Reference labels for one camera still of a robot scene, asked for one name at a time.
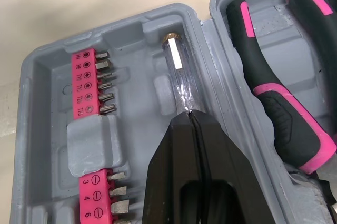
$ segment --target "beige surface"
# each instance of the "beige surface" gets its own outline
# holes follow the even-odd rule
[[[0,0],[0,223],[9,223],[22,60],[41,45],[174,2],[209,18],[209,0]]]

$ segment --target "rubber grip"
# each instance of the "rubber grip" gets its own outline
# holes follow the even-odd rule
[[[232,1],[227,7],[227,19],[245,80],[273,123],[277,153],[284,162],[308,174],[314,172],[335,153],[335,143],[266,62],[246,1]]]
[[[244,77],[250,90],[267,83],[281,84],[261,52],[247,2],[232,1],[227,7],[227,19],[232,43],[241,58]]]
[[[337,14],[325,0],[286,0],[318,51],[328,82],[329,104],[337,131]]]

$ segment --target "white label strip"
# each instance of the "white label strip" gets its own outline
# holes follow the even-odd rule
[[[176,70],[183,68],[183,65],[180,60],[180,55],[178,52],[177,44],[175,43],[175,38],[170,38],[168,40],[168,44],[170,45],[173,63]]]

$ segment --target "tool case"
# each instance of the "tool case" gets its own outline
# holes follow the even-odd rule
[[[193,59],[206,111],[247,156],[275,222],[333,223],[319,185],[292,171],[275,151],[273,125],[250,92],[229,37],[225,11],[230,1],[211,0],[211,18],[205,21],[186,5],[164,6],[42,46],[24,60],[11,224],[80,222],[78,178],[68,168],[67,125],[73,120],[71,54],[87,48],[108,51],[116,69],[113,114],[122,156],[114,171],[126,174],[116,184],[128,186],[122,196],[130,200],[125,218],[142,222],[148,164],[177,114],[162,50],[163,37],[172,31],[182,35]],[[324,69],[285,0],[246,1],[268,64],[332,133]]]

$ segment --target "metal bit tip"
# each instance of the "metal bit tip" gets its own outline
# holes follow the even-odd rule
[[[103,60],[103,61],[99,61],[99,62],[96,63],[96,69],[97,70],[106,70],[106,69],[111,68],[111,66],[112,66],[112,63],[108,59]]]
[[[107,113],[114,112],[114,111],[116,111],[115,104],[100,107],[100,113],[101,114],[107,114]]]
[[[95,54],[96,59],[103,59],[109,57],[108,52],[102,52],[102,53],[96,53]]]
[[[127,220],[115,220],[113,224],[131,224],[131,222]]]
[[[112,180],[118,180],[118,179],[122,179],[125,178],[125,173],[124,172],[120,172],[120,173],[115,173],[111,176],[108,176],[108,181],[112,181]]]
[[[105,90],[105,89],[108,89],[108,88],[111,88],[112,87],[112,84],[111,83],[103,83],[103,84],[100,84],[98,86],[98,89],[99,90]]]
[[[121,195],[126,195],[126,194],[127,194],[126,186],[118,187],[118,188],[115,188],[113,190],[109,190],[110,198],[116,197],[116,196],[121,196]]]
[[[108,101],[108,100],[114,99],[114,98],[115,98],[115,96],[114,96],[113,93],[109,93],[109,94],[100,94],[100,95],[98,96],[98,99],[99,99],[100,101]]]
[[[102,78],[106,78],[106,77],[111,77],[112,73],[99,73],[97,74],[97,79],[102,79]]]
[[[128,205],[129,205],[129,200],[123,200],[119,202],[115,202],[111,204],[110,206],[110,212],[113,215],[120,215],[122,213],[128,213]]]

